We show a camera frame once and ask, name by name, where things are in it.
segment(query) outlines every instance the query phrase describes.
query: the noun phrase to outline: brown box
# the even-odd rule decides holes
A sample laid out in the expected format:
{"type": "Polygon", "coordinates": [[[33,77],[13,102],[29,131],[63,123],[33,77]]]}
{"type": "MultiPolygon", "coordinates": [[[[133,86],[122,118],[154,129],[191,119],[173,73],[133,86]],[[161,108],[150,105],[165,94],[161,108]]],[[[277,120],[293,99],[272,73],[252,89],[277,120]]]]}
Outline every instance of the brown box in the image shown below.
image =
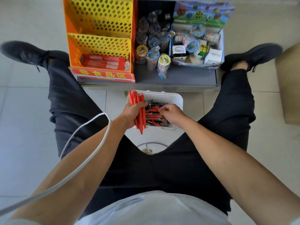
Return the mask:
{"type": "Polygon", "coordinates": [[[300,125],[300,43],[284,51],[275,64],[285,122],[300,125]]]}

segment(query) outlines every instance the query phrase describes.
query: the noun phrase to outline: white bin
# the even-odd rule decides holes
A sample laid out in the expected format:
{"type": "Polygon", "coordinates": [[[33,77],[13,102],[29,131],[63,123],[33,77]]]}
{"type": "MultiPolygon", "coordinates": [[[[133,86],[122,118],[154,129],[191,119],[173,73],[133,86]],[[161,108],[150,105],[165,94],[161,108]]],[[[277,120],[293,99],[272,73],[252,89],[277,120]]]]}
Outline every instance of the white bin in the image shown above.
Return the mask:
{"type": "MultiPolygon", "coordinates": [[[[155,92],[155,91],[139,91],[136,90],[138,94],[144,95],[145,102],[149,100],[153,100],[158,103],[168,103],[168,104],[176,104],[180,109],[183,110],[183,98],[181,95],[177,93],[170,92],[155,92]]],[[[158,126],[147,126],[147,128],[162,128],[166,130],[175,130],[177,128],[176,125],[170,124],[169,127],[158,127],[158,126]]]]}

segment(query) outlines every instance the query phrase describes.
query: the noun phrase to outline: pants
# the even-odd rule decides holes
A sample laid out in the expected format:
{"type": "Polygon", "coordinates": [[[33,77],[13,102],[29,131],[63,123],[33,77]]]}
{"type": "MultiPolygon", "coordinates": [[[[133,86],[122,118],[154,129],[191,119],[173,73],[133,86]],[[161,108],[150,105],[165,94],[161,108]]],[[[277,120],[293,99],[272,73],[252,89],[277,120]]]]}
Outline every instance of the pants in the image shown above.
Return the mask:
{"type": "MultiPolygon", "coordinates": [[[[67,140],[83,123],[102,111],[85,93],[68,64],[55,59],[49,63],[49,100],[60,156],[67,140]]],[[[255,120],[254,100],[245,70],[227,72],[216,102],[198,122],[209,130],[247,150],[250,123],[255,120]]],[[[66,149],[70,153],[82,141],[107,125],[106,116],[82,127],[66,149]]],[[[120,199],[152,190],[182,193],[202,199],[225,214],[231,196],[205,164],[194,144],[183,134],[166,150],[147,155],[126,136],[83,216],[120,199]]]]}

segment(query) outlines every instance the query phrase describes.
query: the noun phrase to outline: hand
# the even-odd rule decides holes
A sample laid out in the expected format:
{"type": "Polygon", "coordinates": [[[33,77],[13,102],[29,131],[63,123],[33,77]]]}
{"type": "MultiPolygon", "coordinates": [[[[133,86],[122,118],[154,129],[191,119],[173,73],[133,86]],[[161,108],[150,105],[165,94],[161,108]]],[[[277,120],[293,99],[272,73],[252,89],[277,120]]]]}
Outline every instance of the hand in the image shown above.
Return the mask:
{"type": "Polygon", "coordinates": [[[177,125],[179,128],[182,128],[182,124],[187,118],[183,111],[175,104],[167,104],[158,111],[160,117],[163,118],[163,121],[167,120],[171,124],[177,125]]]}
{"type": "Polygon", "coordinates": [[[147,105],[148,105],[147,102],[139,102],[139,103],[136,103],[133,105],[130,105],[130,103],[127,103],[125,105],[125,108],[119,117],[123,118],[123,121],[125,122],[127,129],[130,129],[134,126],[134,119],[139,114],[140,108],[146,107],[147,105]]]}

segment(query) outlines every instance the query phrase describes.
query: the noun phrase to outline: person's right hand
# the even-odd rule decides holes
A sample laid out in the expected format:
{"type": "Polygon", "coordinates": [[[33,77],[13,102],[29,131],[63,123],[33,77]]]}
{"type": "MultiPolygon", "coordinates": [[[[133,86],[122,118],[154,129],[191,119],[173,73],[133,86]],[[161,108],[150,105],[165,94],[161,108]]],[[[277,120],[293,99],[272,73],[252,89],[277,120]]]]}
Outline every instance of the person's right hand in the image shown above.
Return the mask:
{"type": "Polygon", "coordinates": [[[187,116],[183,111],[175,104],[167,104],[161,107],[159,110],[160,117],[164,121],[168,121],[171,124],[177,125],[179,128],[182,128],[182,124],[185,122],[187,116]]]}

